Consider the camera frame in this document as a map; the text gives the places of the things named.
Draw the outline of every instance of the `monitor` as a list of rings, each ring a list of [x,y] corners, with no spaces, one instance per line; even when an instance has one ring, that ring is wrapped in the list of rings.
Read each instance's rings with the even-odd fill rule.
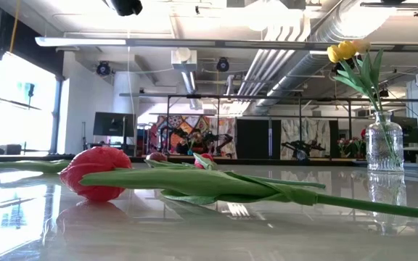
[[[391,117],[391,121],[398,123],[403,129],[403,143],[418,143],[418,122],[416,118]]]
[[[126,119],[126,137],[134,136],[134,115],[112,112],[96,112],[93,135],[123,136],[123,118]]]

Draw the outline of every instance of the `yellow tulip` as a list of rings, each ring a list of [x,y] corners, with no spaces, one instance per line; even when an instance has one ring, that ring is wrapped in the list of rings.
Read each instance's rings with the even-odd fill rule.
[[[329,48],[327,48],[328,53],[328,59],[330,59],[330,62],[338,63],[340,60],[343,59],[343,54],[341,53],[341,50],[336,45],[332,45]]]
[[[356,47],[350,41],[342,41],[338,48],[343,54],[344,59],[350,59],[356,54]]]
[[[354,40],[353,45],[359,54],[365,54],[370,50],[372,46],[369,41],[366,40]]]

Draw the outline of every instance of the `glossy table surface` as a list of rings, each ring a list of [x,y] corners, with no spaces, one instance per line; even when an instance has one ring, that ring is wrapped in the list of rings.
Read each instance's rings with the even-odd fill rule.
[[[145,167],[135,164],[134,167]],[[359,167],[220,166],[323,183],[322,193],[418,207],[418,172]],[[418,219],[277,202],[196,206],[157,190],[86,202],[57,176],[0,170],[0,260],[417,260]]]

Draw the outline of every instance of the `mural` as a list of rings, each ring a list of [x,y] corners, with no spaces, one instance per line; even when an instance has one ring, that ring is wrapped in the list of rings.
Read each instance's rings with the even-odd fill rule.
[[[186,133],[191,133],[195,128],[201,130],[201,134],[204,135],[207,132],[211,131],[214,135],[217,134],[217,118],[215,117],[206,117],[206,116],[184,116],[184,115],[171,115],[168,121],[169,126],[172,128],[181,128]],[[219,119],[219,134],[229,134],[231,137],[235,135],[235,124],[236,120],[234,118],[220,118]],[[167,117],[166,115],[160,115],[157,118],[157,122],[150,129],[150,137],[153,138],[150,143],[150,147],[158,147],[158,131],[167,126]],[[163,131],[163,139],[167,139],[166,131]],[[171,153],[176,153],[176,145],[182,141],[182,138],[177,135],[171,136]],[[231,154],[232,158],[236,159],[236,149],[234,141],[230,142],[224,146],[221,150],[222,156]]]
[[[303,119],[303,141],[310,144],[317,141],[325,151],[311,150],[311,157],[324,157],[330,155],[330,126],[328,120]],[[282,120],[282,140],[281,142],[299,141],[299,120]],[[293,150],[282,147],[280,159],[291,160]]]

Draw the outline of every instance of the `colorful painting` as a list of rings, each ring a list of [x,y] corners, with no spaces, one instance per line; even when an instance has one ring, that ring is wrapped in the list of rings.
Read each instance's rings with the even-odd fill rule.
[[[229,134],[234,138],[235,136],[235,124],[236,120],[234,118],[220,118],[219,119],[219,134]],[[206,116],[180,116],[180,115],[171,115],[169,117],[169,125],[172,128],[181,128],[186,133],[191,133],[195,128],[201,130],[201,133],[204,135],[208,131],[211,131],[214,135],[217,134],[217,118],[215,117],[206,117]],[[157,118],[157,123],[151,128],[151,136],[158,137],[159,130],[167,126],[167,117],[166,115],[160,115]],[[167,133],[163,131],[163,140],[167,140]],[[177,135],[171,136],[171,153],[175,153],[176,145],[182,141]],[[151,140],[151,147],[158,148],[159,141],[157,138]],[[237,158],[237,150],[235,148],[234,141],[230,142],[221,149],[222,156],[231,154],[232,158]]]

